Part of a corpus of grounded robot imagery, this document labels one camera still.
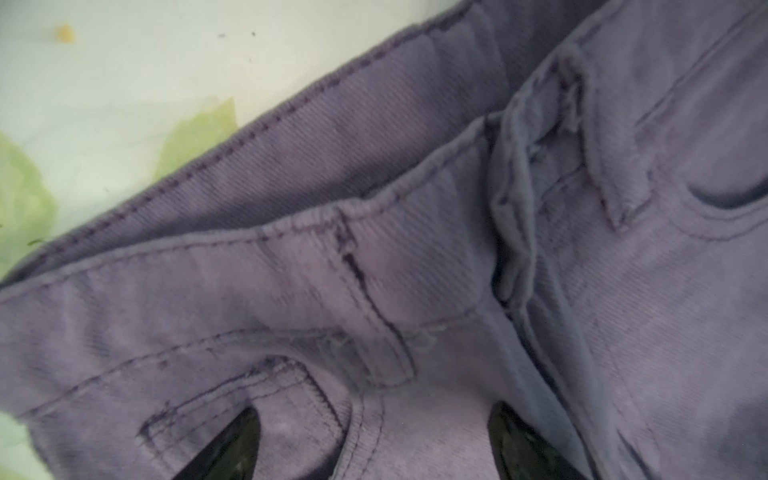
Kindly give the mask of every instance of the front pocket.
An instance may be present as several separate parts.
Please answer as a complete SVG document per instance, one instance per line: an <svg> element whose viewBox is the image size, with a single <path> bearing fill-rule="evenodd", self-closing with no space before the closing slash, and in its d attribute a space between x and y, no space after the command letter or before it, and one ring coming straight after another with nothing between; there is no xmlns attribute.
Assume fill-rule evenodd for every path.
<svg viewBox="0 0 768 480"><path fill-rule="evenodd" d="M177 474L244 409L260 420L253 478L328 478L342 448L345 425L306 368L270 359L144 423L139 441L169 474Z"/></svg>
<svg viewBox="0 0 768 480"><path fill-rule="evenodd" d="M730 240L768 221L768 8L681 83L649 137L662 211L684 233Z"/></svg>

